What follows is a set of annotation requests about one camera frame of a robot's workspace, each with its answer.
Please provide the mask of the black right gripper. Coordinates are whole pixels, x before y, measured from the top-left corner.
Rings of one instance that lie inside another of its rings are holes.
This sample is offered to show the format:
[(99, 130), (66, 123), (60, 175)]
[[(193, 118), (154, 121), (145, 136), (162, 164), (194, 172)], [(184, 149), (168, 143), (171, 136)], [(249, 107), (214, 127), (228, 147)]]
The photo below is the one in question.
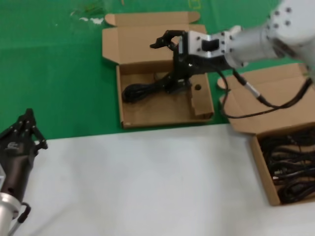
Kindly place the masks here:
[(224, 56), (204, 58), (180, 53), (179, 46), (172, 42), (172, 39), (184, 34), (183, 30), (167, 30), (163, 36), (156, 39), (154, 44), (150, 45), (152, 49), (167, 47), (173, 50), (173, 71), (161, 79), (162, 87), (168, 94), (188, 90), (191, 87), (190, 77), (193, 75), (231, 69)]

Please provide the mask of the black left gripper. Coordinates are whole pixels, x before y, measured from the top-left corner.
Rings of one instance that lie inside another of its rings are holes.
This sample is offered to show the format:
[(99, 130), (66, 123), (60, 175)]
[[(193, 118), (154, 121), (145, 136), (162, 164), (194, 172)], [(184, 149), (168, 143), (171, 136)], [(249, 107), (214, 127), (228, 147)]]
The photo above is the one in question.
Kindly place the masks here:
[[(29, 140), (19, 138), (4, 141), (5, 138), (19, 136), (24, 131)], [(33, 109), (28, 108), (15, 123), (1, 132), (0, 140), (0, 165), (5, 172), (1, 192), (22, 200), (34, 159), (40, 149), (48, 148), (45, 137), (36, 126)]]

